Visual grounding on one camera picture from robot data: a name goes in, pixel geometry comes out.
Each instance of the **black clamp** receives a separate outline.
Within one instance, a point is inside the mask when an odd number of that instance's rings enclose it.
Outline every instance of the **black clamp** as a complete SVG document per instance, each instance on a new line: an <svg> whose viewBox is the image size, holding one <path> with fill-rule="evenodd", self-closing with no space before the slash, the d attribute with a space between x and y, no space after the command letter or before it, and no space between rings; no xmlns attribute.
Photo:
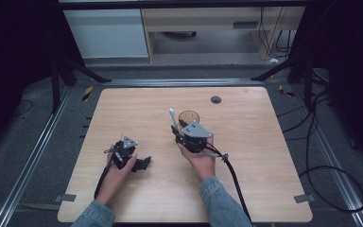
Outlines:
<svg viewBox="0 0 363 227"><path fill-rule="evenodd" d="M222 155L222 161L224 163L226 163L228 161L228 159L229 159L229 154L225 153L225 154Z"/></svg>
<svg viewBox="0 0 363 227"><path fill-rule="evenodd" d="M173 134L176 135L176 143L183 145L192 153L202 152L208 144L207 139L213 135L205 130L197 121L193 121L190 124L182 120L179 120L179 122L183 127L181 131L175 128L175 126L171 126Z"/></svg>
<svg viewBox="0 0 363 227"><path fill-rule="evenodd" d="M137 142L125 136L124 141L119 140L112 148L108 150L108 152L112 153L111 159L113 160L117 168L122 169L126 165L126 163L131 158L133 152L135 151L135 146L137 145ZM137 159L134 167L131 169L131 172L136 172L137 170L142 169L146 170L150 161L150 156L144 160Z"/></svg>

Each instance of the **metal frame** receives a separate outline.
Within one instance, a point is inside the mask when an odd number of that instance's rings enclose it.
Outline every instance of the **metal frame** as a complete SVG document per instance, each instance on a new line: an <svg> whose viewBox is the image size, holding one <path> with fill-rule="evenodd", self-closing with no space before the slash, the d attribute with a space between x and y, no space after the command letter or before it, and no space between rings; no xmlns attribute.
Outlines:
<svg viewBox="0 0 363 227"><path fill-rule="evenodd" d="M48 122L43 129L43 132L32 150L22 172L20 173L19 178L17 179L16 184L11 189L8 197L6 198L4 204L0 208L0 226L7 226L11 216L14 213L14 210L17 207L17 204L22 198L23 193L26 190L29 180L40 161L40 158L43 155L43 151L52 135L53 130L55 129L56 124L58 123L61 114L63 113L63 109L66 106L67 99L72 92L73 87L65 87L63 95L61 97L61 105L55 113L52 113L49 117Z"/></svg>
<svg viewBox="0 0 363 227"><path fill-rule="evenodd" d="M127 1L37 4L35 7L60 10L89 9L178 9L178 8L256 8L256 7L306 7L329 3L330 0L184 0L184 1Z"/></svg>
<svg viewBox="0 0 363 227"><path fill-rule="evenodd" d="M99 83L110 87L209 87L209 86L261 86L262 81L247 79L113 79Z"/></svg>

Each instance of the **metal bracket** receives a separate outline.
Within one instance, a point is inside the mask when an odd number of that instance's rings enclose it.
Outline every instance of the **metal bracket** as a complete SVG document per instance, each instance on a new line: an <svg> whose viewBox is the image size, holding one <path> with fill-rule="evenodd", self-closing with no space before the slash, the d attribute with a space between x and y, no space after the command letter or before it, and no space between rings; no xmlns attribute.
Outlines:
<svg viewBox="0 0 363 227"><path fill-rule="evenodd" d="M295 196L294 200L296 201L296 203L301 203L304 201L316 201L317 199L315 199L315 197L313 195L300 195L300 196Z"/></svg>
<svg viewBox="0 0 363 227"><path fill-rule="evenodd" d="M131 148L137 146L138 143L134 140L130 139L129 137L125 136L123 139L123 148Z"/></svg>
<svg viewBox="0 0 363 227"><path fill-rule="evenodd" d="M58 195L55 197L54 201L55 202L61 202L61 201L75 201L76 199L76 195L71 195L71 194L63 194Z"/></svg>
<svg viewBox="0 0 363 227"><path fill-rule="evenodd" d="M193 138L211 138L213 135L205 130L199 122L193 121L181 130L185 135Z"/></svg>

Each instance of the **black cable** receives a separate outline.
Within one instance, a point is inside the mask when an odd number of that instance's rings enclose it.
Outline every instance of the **black cable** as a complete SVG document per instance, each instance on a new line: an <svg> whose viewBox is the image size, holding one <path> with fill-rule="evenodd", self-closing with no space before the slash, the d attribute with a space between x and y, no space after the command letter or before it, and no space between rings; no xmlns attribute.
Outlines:
<svg viewBox="0 0 363 227"><path fill-rule="evenodd" d="M291 36L291 30L288 31L288 36L287 36L287 46L286 47L280 47L279 46L279 41L282 37L282 33L283 31L279 31L279 35L278 35L278 38L276 40L276 50L278 50L279 52L282 52L282 53L289 53L290 52L290 36Z"/></svg>
<svg viewBox="0 0 363 227"><path fill-rule="evenodd" d="M299 110L299 109L302 109L302 108L303 108L303 106L298 107L298 108L293 109L293 110L290 110L290 111L288 111L288 112L285 112L285 113L281 113L281 114L279 114L279 115L276 115L276 117L283 116L283 115L286 115L286 114L290 114L290 113L295 112L295 111L297 111L297 110Z"/></svg>
<svg viewBox="0 0 363 227"><path fill-rule="evenodd" d="M14 114L14 115L12 115L12 116L20 116L20 115L23 115L23 114L25 114L25 113L27 113L27 112L29 112L29 111L31 110L31 108L32 108L32 101L27 100L27 99L23 99L23 100L22 100L22 102L28 102L28 103L30 104L30 106L28 107L28 109L27 109L27 110L25 110L25 111L24 111L24 112L22 112L22 113L16 113L16 114Z"/></svg>
<svg viewBox="0 0 363 227"><path fill-rule="evenodd" d="M265 32L265 27L264 27L264 23L263 23L263 19L264 19L264 7L261 7L261 14L260 14L260 22L259 22L259 26L258 26L258 36L259 36L259 39L262 43L262 45L264 46L265 50L267 51L268 55L270 55L272 58L282 58L282 57L285 57L285 55L275 55L272 53L271 51L271 47L270 47L270 44L269 44L269 41L268 41L268 37L267 37L267 33ZM264 35L265 35L265 39L266 39L266 43L264 42L264 40L262 39L261 37L261 28L264 32Z"/></svg>
<svg viewBox="0 0 363 227"><path fill-rule="evenodd" d="M104 182L104 179L105 179L106 175L108 174L109 168L114 164L114 163L111 164L111 161L112 161L112 157L108 161L104 170L102 171L101 177L99 178L98 184L96 185L96 189L95 189L95 193L94 193L94 200L98 196L99 190L101 190L102 183Z"/></svg>
<svg viewBox="0 0 363 227"><path fill-rule="evenodd" d="M320 100L320 101L316 101L316 104L318 104L318 103L320 103L320 102L322 102L322 101L324 101L324 100L328 100L328 99L329 99L329 97L327 97L327 98L325 98L325 99L322 99L322 100ZM296 108L296 109L294 109L294 110L292 110L292 111L289 111L289 112L286 112L286 113L282 113L282 114L280 114L279 116L284 115L284 114L291 113L291 112L296 111L296 110L299 110L299 109L300 109L300 108ZM302 125L302 124L306 121L306 119L308 119L308 117L311 115L311 113L312 113L311 111L310 111L310 112L308 112L308 114L306 115L305 119L303 119L303 120L302 120L299 124L297 124L297 125L295 125L295 126L293 126L293 127L289 128L289 129L287 129L287 130L284 130L284 131L283 131L283 133L297 129L300 125Z"/></svg>
<svg viewBox="0 0 363 227"><path fill-rule="evenodd" d="M209 148L209 147L205 147L205 148L207 148L210 151L213 151L214 153L219 155L219 157L222 158L222 161L226 164L228 169L231 171L233 181L234 181L234 186L235 186L235 189L237 191L238 198L240 199L241 206L243 207L243 211L244 211L244 213L246 213L246 216L250 220L250 222L252 222L250 214L249 214L249 210L247 209L246 202L244 201L244 198L243 198L243 194L241 193L241 189L240 189L240 185L239 185L238 180L237 180L237 176L236 176L236 174L234 172L232 164L229 162L228 154L223 155L222 153L220 153L220 151L217 148L214 147L214 145L212 145L212 144L208 144L208 145L210 145L211 148Z"/></svg>
<svg viewBox="0 0 363 227"><path fill-rule="evenodd" d="M315 100L313 102L313 104L311 105L311 109L310 112L313 112L313 116L312 116L312 120L310 123L310 127L308 129L308 133L307 133L307 138L306 138L306 146L305 146L305 171L303 173L301 173L299 176L303 176L304 174L307 176L307 179L310 183L311 188L314 190L314 192L323 200L325 201L327 204L329 204L330 206L336 208L338 211L344 212L344 213L355 213L355 212L359 212L361 210L363 210L363 201L362 201L362 205L359 208L356 209L346 209L346 208L342 208L338 205L335 205L334 203L328 201L324 196L322 196L322 194L315 188L312 180L311 180L311 176L310 176L310 172L317 170L317 169L334 169L336 171L342 172L344 174L346 174L346 176L349 177L349 179L356 184L357 188L361 191L362 194L362 199L363 199L363 189L361 187L361 184L355 179L355 177L353 177L351 174L349 174L347 171L335 167L335 166L315 166L315 167L309 167L309 137L310 137L310 133L311 133L311 129L312 126L314 124L315 118L316 118L316 107L317 107L317 103L318 103L318 98L325 95L326 91L320 93L318 96L315 97Z"/></svg>
<svg viewBox="0 0 363 227"><path fill-rule="evenodd" d="M312 136L314 133L315 133L315 131L317 130L317 128L318 128L318 118L317 118L317 125L314 127L314 129L311 131L311 134L310 134L310 136ZM300 137L300 138L290 138L290 139L286 139L286 141L293 141L293 140L303 140L303 139L306 139L307 138L307 136L305 136L305 137Z"/></svg>

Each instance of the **black tripod leg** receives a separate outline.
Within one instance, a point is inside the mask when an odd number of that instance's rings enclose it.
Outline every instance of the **black tripod leg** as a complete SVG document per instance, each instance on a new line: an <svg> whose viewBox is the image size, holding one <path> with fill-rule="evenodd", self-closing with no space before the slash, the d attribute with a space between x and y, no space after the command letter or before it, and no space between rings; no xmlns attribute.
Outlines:
<svg viewBox="0 0 363 227"><path fill-rule="evenodd" d="M263 74L259 77L256 77L256 78L251 78L251 80L263 81L265 79L268 79L268 78L272 77L273 75L275 75L276 73L278 73L279 71L281 71L287 67L292 67L297 61L300 60L300 57L301 57L301 55L296 54L293 57L288 58L286 61L283 61L282 63L271 68L265 74Z"/></svg>
<svg viewBox="0 0 363 227"><path fill-rule="evenodd" d="M304 103L310 108L311 107L311 95L312 95L312 58L308 57L305 71L305 86L304 86Z"/></svg>
<svg viewBox="0 0 363 227"><path fill-rule="evenodd" d="M77 63L67 59L67 58L61 58L64 63L67 63L68 65L70 65L71 67L73 67L74 69L80 71L81 73L87 75L88 77L98 81L98 82L111 82L112 80L111 79L104 79L102 78L101 76L91 72L90 70L78 65Z"/></svg>
<svg viewBox="0 0 363 227"><path fill-rule="evenodd" d="M59 75L57 70L56 62L53 61L51 65L51 76L52 76L52 95L53 95L53 101L54 105L52 108L52 113L54 113L59 105L61 104L61 91L59 87Z"/></svg>

